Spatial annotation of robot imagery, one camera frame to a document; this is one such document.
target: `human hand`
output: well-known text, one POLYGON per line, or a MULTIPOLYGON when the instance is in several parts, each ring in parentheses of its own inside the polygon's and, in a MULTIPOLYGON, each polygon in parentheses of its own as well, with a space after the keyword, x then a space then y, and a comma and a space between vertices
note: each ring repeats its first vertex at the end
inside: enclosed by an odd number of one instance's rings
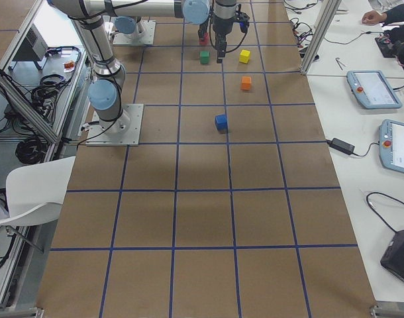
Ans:
POLYGON ((385 13, 380 14, 376 10, 369 11, 362 16, 361 22, 365 25, 376 25, 384 22, 387 18, 385 13))

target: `tablet device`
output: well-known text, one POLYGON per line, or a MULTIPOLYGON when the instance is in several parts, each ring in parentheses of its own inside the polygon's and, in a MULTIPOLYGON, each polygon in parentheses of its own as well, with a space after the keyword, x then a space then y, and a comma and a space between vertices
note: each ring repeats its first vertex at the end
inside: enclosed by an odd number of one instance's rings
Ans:
POLYGON ((379 147, 381 163, 404 173, 404 123, 386 119, 380 127, 379 147))
POLYGON ((346 79, 356 100, 363 107, 367 109, 402 107, 402 103, 381 71, 349 71, 346 79))

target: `tablet screen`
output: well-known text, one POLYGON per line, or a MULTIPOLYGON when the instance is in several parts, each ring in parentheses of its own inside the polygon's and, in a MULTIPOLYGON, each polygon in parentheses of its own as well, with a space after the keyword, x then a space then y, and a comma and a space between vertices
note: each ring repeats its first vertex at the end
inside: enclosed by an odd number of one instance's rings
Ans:
POLYGON ((392 161, 394 166, 404 168, 404 126, 392 123, 392 161))
POLYGON ((364 93, 371 105, 393 105, 397 103, 378 73, 356 72, 354 74, 364 88, 364 93))

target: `white chair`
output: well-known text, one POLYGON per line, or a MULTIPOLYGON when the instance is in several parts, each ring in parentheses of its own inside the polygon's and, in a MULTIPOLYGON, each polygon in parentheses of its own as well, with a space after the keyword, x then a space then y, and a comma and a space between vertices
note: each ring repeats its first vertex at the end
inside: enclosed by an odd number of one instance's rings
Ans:
POLYGON ((59 218, 70 180, 75 156, 24 166, 11 171, 6 179, 9 210, 7 219, 0 219, 7 231, 14 232, 41 253, 14 227, 41 225, 59 218))

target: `green cube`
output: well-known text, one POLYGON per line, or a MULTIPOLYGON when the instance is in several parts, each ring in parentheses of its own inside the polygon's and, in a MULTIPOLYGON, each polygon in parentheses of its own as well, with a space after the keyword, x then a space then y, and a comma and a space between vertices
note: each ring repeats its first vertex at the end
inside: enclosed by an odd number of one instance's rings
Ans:
POLYGON ((199 59, 201 64, 208 64, 209 63, 209 52, 208 51, 201 51, 199 54, 199 59))

